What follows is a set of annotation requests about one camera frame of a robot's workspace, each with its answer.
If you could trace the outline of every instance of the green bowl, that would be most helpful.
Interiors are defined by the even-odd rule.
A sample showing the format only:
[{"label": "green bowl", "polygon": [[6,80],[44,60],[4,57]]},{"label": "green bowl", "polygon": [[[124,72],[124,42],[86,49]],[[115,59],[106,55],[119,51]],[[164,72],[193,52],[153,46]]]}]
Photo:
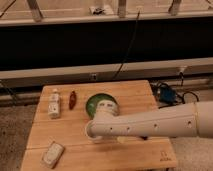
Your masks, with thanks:
[{"label": "green bowl", "polygon": [[110,100],[110,101],[113,101],[113,102],[115,102],[117,104],[115,98],[110,96],[109,94],[99,93],[99,94],[96,94],[96,95],[90,97],[89,100],[86,103],[86,111],[87,111],[87,114],[89,115],[89,117],[91,119],[94,118],[97,104],[101,100]]}]

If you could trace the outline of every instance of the white bottle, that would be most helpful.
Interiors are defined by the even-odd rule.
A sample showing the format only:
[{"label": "white bottle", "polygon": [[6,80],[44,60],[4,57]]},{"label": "white bottle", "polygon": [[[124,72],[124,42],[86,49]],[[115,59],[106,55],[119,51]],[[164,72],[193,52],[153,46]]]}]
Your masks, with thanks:
[{"label": "white bottle", "polygon": [[51,119],[60,118],[60,95],[57,89],[49,97],[48,115]]}]

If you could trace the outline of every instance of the pepper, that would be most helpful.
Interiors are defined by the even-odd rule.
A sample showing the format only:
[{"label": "pepper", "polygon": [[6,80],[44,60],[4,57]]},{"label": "pepper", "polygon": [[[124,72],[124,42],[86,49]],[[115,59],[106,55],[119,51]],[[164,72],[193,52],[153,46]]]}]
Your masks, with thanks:
[{"label": "pepper", "polygon": [[76,93],[75,91],[72,91],[70,93],[70,101],[69,101],[69,109],[72,110],[76,104]]}]

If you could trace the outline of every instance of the cable connector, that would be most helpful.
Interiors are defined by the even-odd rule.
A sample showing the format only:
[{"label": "cable connector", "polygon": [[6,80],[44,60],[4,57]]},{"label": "cable connector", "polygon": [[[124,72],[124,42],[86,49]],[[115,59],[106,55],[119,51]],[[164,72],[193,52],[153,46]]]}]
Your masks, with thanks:
[{"label": "cable connector", "polygon": [[180,66],[177,75],[184,74],[184,72],[187,68],[188,68],[188,66]]}]

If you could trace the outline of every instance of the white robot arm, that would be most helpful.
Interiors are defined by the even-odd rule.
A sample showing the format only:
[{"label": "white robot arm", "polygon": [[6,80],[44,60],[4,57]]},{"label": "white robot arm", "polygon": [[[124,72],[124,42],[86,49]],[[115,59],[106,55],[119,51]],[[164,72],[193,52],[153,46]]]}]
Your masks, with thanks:
[{"label": "white robot arm", "polygon": [[110,100],[98,103],[86,126],[90,138],[100,136],[164,136],[213,138],[213,101],[197,102],[138,114],[117,116]]}]

